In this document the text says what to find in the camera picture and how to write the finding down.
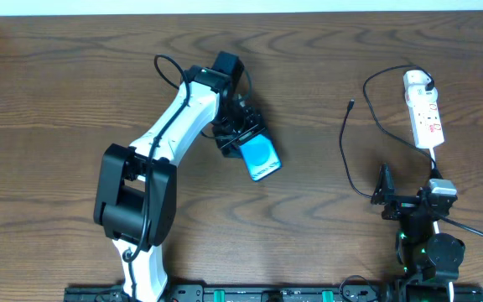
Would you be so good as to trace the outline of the white USB charger plug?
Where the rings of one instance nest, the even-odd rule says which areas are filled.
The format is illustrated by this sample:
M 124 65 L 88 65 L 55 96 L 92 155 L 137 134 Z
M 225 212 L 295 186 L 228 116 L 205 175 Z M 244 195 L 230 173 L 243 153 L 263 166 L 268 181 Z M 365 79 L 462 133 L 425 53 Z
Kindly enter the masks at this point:
M 403 76 L 403 84 L 405 94 L 408 96 L 434 96 L 437 95 L 437 89 L 428 89 L 431 79 L 424 71 L 410 70 Z

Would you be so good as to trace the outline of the blue Samsung Galaxy smartphone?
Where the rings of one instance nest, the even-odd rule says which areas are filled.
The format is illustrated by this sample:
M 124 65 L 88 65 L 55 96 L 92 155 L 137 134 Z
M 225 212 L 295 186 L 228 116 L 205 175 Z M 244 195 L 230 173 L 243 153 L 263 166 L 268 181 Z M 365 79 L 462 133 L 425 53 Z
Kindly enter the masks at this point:
M 240 146 L 241 156 L 253 181 L 260 181 L 282 168 L 270 138 L 258 134 Z

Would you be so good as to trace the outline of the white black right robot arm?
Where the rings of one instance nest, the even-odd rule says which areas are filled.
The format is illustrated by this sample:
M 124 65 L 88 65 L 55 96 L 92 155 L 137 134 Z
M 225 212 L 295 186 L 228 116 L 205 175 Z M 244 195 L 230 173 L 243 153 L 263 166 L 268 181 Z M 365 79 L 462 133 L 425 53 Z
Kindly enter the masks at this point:
M 398 195 L 389 166 L 381 166 L 371 203 L 384 206 L 382 219 L 399 222 L 398 255 L 408 279 L 445 286 L 459 277 L 465 244 L 434 227 L 457 199 L 454 184 L 435 171 L 416 195 Z

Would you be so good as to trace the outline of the white power strip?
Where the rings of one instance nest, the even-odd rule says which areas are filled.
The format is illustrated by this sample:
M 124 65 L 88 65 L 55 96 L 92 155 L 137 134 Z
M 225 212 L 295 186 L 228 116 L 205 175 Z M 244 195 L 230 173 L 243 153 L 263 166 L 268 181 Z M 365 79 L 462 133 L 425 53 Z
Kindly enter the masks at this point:
M 405 91 L 405 101 L 417 148 L 434 148 L 444 142 L 437 100 L 436 88 L 426 91 L 423 85 L 412 85 Z

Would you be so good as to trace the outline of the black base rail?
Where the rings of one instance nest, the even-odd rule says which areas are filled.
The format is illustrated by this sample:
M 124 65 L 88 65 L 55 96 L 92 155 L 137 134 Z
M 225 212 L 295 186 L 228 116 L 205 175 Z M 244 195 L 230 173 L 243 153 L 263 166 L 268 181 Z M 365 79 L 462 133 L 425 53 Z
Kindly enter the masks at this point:
M 64 302 L 129 301 L 120 285 L 112 287 L 67 288 Z M 339 302 L 390 301 L 392 298 L 367 285 L 347 284 L 339 287 L 210 287 L 200 284 L 177 284 L 159 298 L 165 302 Z

